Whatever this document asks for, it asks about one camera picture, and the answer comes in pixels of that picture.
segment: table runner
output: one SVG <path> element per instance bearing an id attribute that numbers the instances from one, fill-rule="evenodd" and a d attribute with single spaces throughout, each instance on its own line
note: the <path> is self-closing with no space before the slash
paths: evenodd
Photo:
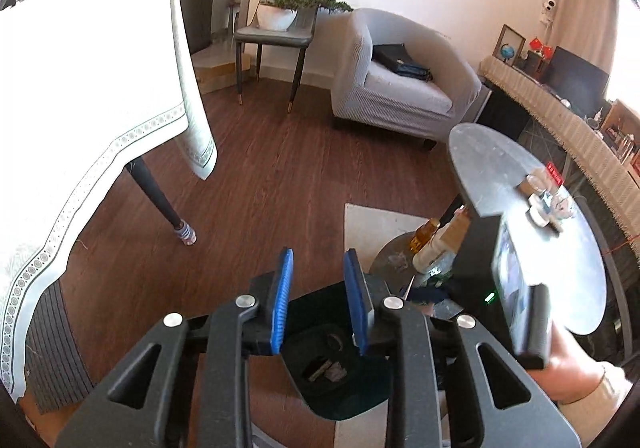
<path id="1" fill-rule="evenodd" d="M 493 56 L 482 60 L 479 75 L 500 87 L 558 140 L 627 238 L 640 234 L 640 187 L 585 121 L 535 81 Z M 640 266 L 640 240 L 633 241 L 631 248 Z"/>
<path id="2" fill-rule="evenodd" d="M 216 147 L 179 0 L 26 0 L 0 12 L 0 371 L 24 393 L 40 295 L 124 165 L 176 139 L 202 179 Z"/>

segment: silver screw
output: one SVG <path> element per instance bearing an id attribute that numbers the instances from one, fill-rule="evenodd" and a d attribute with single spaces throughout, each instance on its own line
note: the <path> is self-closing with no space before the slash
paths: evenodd
<path id="1" fill-rule="evenodd" d="M 180 313 L 169 313 L 162 319 L 162 323 L 167 327 L 177 327 L 182 323 L 182 315 Z"/>
<path id="2" fill-rule="evenodd" d="M 404 302 L 397 296 L 387 296 L 382 303 L 387 309 L 402 309 Z"/>
<path id="3" fill-rule="evenodd" d="M 236 305 L 242 308 L 253 307 L 255 305 L 255 298 L 250 294 L 241 294 L 236 298 Z"/>
<path id="4" fill-rule="evenodd" d="M 473 329 L 476 326 L 476 319 L 468 314 L 461 314 L 456 318 L 456 322 L 463 329 Z"/>

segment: dark brown floor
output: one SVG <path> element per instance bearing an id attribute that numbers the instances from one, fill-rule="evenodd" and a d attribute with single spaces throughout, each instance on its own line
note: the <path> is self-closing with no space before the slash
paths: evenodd
<path id="1" fill-rule="evenodd" d="M 218 163 L 201 181 L 177 147 L 145 155 L 168 199 L 198 234 L 183 246 L 127 174 L 82 231 L 62 278 L 82 358 L 99 381 L 169 312 L 206 314 L 240 294 L 252 276 L 294 250 L 291 297 L 341 279 L 344 204 L 439 216 L 455 195 L 446 151 L 359 124 L 332 121 L 328 91 L 246 85 L 204 97 Z M 296 397 L 278 358 L 251 363 L 252 419 L 289 448 L 330 448 L 334 424 Z"/>

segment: blue globe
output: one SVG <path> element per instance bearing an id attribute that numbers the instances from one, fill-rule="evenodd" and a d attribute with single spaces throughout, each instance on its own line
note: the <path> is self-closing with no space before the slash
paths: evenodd
<path id="1" fill-rule="evenodd" d="M 516 56 L 516 51 L 509 44 L 504 44 L 500 47 L 500 56 L 502 56 L 505 60 L 510 60 L 514 56 Z"/>

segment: black bag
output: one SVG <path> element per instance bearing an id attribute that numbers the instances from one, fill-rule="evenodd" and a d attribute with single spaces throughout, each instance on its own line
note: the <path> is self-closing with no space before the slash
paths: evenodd
<path id="1" fill-rule="evenodd" d="M 398 76 L 433 81 L 431 71 L 414 62 L 403 43 L 373 46 L 373 59 Z"/>

